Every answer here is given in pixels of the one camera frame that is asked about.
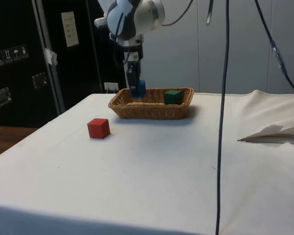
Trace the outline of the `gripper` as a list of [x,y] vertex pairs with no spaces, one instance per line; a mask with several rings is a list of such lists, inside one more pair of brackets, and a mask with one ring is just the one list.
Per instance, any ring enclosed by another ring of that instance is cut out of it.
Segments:
[[143,45],[139,44],[137,46],[132,47],[123,47],[123,64],[125,65],[127,62],[135,62],[135,64],[127,64],[127,82],[130,89],[136,89],[136,81],[140,80],[141,75],[141,62],[143,59]]

